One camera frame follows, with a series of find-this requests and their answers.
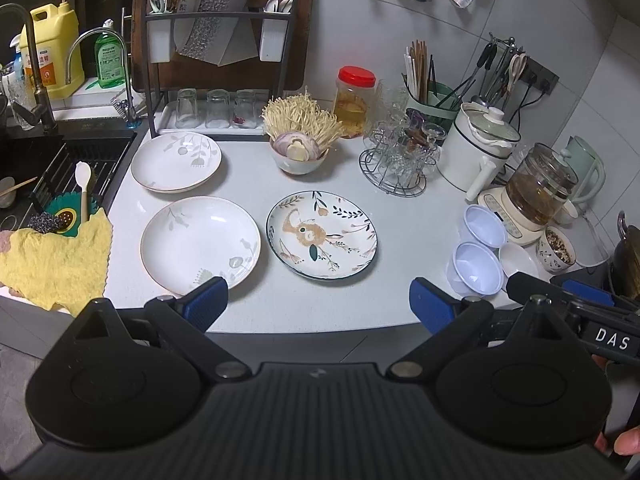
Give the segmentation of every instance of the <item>small floral bowl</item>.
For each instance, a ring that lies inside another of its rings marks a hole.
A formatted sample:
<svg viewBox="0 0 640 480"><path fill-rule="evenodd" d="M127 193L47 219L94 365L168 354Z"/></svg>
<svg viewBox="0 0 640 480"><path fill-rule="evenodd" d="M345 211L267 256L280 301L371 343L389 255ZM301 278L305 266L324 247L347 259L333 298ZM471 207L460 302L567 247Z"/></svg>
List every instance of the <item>small floral bowl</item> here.
<svg viewBox="0 0 640 480"><path fill-rule="evenodd" d="M273 147L273 141L269 141L271 156L275 160L276 165L285 173L292 175L306 175L316 170L326 159L329 150L324 150L324 153L317 160L308 160L302 162L300 160L293 160L292 158L280 155Z"/></svg>
<svg viewBox="0 0 640 480"><path fill-rule="evenodd" d="M555 227L547 227L538 240L536 256L548 272L562 272L575 263L575 250L569 238Z"/></svg>

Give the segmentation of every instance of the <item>plate with animal design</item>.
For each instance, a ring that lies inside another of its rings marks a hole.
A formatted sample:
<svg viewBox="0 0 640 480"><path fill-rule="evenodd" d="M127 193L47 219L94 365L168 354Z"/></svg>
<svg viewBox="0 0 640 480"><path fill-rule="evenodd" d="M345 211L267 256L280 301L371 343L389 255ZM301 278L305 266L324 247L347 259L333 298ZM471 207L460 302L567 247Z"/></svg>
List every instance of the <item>plate with animal design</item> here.
<svg viewBox="0 0 640 480"><path fill-rule="evenodd" d="M220 166L213 139L196 132L165 134L148 140L131 161L137 183L157 193L180 193L204 183Z"/></svg>
<svg viewBox="0 0 640 480"><path fill-rule="evenodd" d="M378 247L369 217L349 200L325 191L283 198L269 213L266 230L276 256L315 280L340 280L362 272Z"/></svg>
<svg viewBox="0 0 640 480"><path fill-rule="evenodd" d="M175 294L184 296L214 276L233 288L254 270L260 232L239 205L193 196L156 213L142 233L140 256L151 278Z"/></svg>

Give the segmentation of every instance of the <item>white tray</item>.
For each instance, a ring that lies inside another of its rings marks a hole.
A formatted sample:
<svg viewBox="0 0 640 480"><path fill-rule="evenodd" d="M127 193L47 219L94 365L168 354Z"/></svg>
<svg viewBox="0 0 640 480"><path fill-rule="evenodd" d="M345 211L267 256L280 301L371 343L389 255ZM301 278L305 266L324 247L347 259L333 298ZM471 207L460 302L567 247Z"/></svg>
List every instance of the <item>white tray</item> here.
<svg viewBox="0 0 640 480"><path fill-rule="evenodd" d="M175 127L175 106L176 102L173 101L164 107L162 110L162 115L160 116L160 122L156 127L156 131L159 135L162 134L174 134L177 132L183 132L184 130L189 130L190 132L198 132L203 135L237 135L239 137L242 136L255 136L262 135L264 133L264 128L262 125L262 109L266 105L264 101L256 101L256 114L258 115L258 125L256 128L238 128L235 125L231 125L228 128L207 128L205 123L205 118L207 117L207 102L206 101L198 101L198 118L200 119L200 125L196 128L176 128Z"/></svg>

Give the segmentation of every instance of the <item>power outlet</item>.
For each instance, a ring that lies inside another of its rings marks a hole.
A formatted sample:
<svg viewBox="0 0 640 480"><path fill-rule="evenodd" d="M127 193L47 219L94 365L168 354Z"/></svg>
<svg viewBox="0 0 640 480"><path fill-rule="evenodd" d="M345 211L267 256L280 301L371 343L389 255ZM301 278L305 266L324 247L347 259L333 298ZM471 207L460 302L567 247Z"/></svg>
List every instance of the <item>power outlet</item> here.
<svg viewBox="0 0 640 480"><path fill-rule="evenodd" d="M545 94L551 94L551 91L556 87L556 83L560 80L560 78L551 72L548 68L540 65L535 59L529 58L527 60L527 65L524 67L522 75L520 76L520 81L525 82L527 85L532 81L532 77L534 78L533 88L536 90L540 90Z"/></svg>

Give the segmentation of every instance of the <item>yellow cloth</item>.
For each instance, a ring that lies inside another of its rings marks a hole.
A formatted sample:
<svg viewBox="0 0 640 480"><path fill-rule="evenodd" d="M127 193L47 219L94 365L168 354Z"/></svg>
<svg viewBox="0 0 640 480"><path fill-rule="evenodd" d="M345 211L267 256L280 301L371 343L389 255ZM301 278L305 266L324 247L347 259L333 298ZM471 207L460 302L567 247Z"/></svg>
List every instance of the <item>yellow cloth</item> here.
<svg viewBox="0 0 640 480"><path fill-rule="evenodd" d="M74 317L107 281L112 227L104 209L82 224L75 238L19 229L0 254L0 282L45 310L65 307Z"/></svg>

